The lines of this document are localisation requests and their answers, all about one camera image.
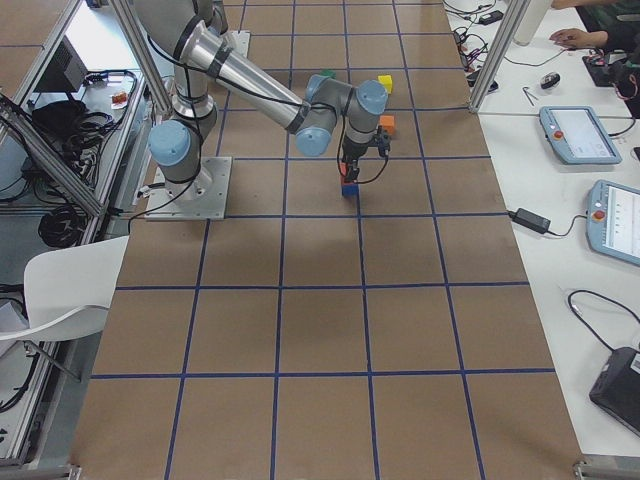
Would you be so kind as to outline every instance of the colored block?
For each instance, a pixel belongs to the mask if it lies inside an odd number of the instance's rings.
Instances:
[[[344,175],[346,175],[347,169],[344,163],[340,164],[340,188],[342,189],[343,197],[350,197],[358,194],[358,184],[352,182],[346,182]]]
[[[396,133],[396,118],[393,115],[380,115],[380,126],[393,137]]]
[[[378,75],[378,81],[382,84],[388,94],[393,91],[393,78],[391,75]]]
[[[333,78],[334,80],[336,79],[336,72],[334,72],[333,70],[323,70],[320,72],[320,75],[322,75],[323,77]]]

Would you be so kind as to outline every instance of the yellow cube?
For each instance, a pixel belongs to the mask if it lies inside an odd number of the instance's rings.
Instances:
[[[393,78],[391,75],[378,75],[378,81],[382,84],[388,94],[393,91]]]

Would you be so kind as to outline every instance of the computer mouse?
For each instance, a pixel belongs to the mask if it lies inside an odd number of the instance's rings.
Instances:
[[[558,73],[556,72],[547,73],[540,80],[540,87],[543,90],[547,90],[551,87],[555,87],[559,81],[560,81],[560,75]]]

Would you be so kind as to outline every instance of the black box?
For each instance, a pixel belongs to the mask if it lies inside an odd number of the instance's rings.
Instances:
[[[640,352],[630,347],[614,350],[589,398],[640,436]]]
[[[65,36],[60,45],[58,45],[34,91],[38,93],[77,92],[86,76],[87,67]]]

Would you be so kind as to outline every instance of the power adapter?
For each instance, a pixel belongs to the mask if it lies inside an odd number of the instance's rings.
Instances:
[[[547,233],[551,226],[551,220],[536,215],[524,208],[519,208],[516,212],[509,211],[509,218],[511,218],[514,223],[540,234]]]

